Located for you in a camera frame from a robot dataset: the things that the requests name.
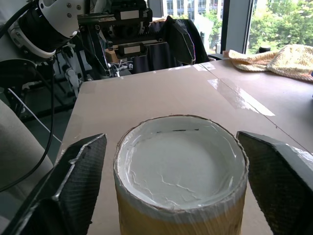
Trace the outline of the yellow paper cup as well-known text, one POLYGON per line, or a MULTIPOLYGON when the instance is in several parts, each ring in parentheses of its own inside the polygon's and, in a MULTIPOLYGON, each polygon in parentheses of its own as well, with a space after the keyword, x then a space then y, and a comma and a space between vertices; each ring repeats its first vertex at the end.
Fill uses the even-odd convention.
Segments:
POLYGON ((194 115, 141 122, 117 144, 121 235, 241 235, 246 153, 227 129, 194 115))

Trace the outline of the long clear tape strip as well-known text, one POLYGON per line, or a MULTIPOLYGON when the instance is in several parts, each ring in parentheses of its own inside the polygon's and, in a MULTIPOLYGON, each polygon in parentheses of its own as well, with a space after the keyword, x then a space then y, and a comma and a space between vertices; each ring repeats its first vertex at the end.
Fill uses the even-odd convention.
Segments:
POLYGON ((275 116, 270 109, 230 79, 216 78, 210 79, 207 82, 235 109, 247 109, 268 117, 275 116))

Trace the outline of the yellow knitted cloth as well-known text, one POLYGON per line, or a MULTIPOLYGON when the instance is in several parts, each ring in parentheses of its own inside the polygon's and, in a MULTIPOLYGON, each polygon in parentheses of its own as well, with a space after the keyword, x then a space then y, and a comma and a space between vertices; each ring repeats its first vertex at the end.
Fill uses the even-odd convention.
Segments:
POLYGON ((280 76, 313 83, 312 46, 286 45, 280 50, 258 54, 242 54, 230 50, 228 58, 236 68, 243 71, 270 71, 280 76))

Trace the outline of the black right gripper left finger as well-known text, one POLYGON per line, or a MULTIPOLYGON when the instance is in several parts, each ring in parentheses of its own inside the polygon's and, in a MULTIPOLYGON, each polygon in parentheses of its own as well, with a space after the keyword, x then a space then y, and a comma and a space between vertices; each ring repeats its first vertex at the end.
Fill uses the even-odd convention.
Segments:
POLYGON ((0 235, 87 235, 106 145, 105 134, 70 145, 0 235))

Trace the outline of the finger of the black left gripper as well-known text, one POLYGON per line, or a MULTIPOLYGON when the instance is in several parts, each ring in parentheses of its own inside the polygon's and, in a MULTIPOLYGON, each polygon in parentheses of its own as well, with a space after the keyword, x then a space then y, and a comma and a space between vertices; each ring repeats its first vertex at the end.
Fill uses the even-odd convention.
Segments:
POLYGON ((82 42, 88 64, 92 67, 95 79, 103 79, 110 76, 105 57, 105 45, 98 31, 85 29, 82 31, 82 42))
POLYGON ((165 41, 173 56, 181 63, 193 65, 196 61, 194 44, 183 24, 168 16, 165 21, 165 41))

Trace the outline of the pale robot body shell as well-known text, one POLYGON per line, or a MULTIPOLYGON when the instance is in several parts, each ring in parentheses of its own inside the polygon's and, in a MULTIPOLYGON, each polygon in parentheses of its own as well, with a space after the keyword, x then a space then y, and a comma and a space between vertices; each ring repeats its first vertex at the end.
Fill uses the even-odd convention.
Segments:
MULTIPOLYGON (((0 188, 27 174, 39 162, 44 151, 16 114, 0 100, 0 188)), ((7 192, 24 200, 52 168, 53 164, 46 156, 34 173, 7 192)))

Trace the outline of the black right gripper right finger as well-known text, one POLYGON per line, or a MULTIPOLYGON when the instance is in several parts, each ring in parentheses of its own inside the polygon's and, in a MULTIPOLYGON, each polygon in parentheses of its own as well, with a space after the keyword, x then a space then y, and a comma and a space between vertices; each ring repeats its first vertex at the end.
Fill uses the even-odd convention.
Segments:
POLYGON ((249 183, 274 235, 313 235, 313 153, 239 131, 249 183))

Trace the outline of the short clear tape strip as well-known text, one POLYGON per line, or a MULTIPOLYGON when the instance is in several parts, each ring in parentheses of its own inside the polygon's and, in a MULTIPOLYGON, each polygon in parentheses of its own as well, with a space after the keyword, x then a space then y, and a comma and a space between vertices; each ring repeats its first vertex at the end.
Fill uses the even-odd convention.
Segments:
POLYGON ((213 64, 211 64, 210 62, 205 62, 205 63, 201 63, 201 64, 194 64, 193 67, 197 70, 197 71, 211 71, 211 70, 215 70, 215 66, 213 64))

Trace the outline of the small brown cardboard box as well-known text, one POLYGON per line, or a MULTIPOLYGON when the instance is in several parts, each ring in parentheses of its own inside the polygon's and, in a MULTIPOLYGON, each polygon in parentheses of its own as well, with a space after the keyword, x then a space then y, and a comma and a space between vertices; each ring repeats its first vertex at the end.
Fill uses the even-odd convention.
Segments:
POLYGON ((106 57, 107 62, 109 62, 109 63, 118 63, 119 62, 119 59, 117 58, 114 50, 106 49, 105 50, 105 57, 106 57))

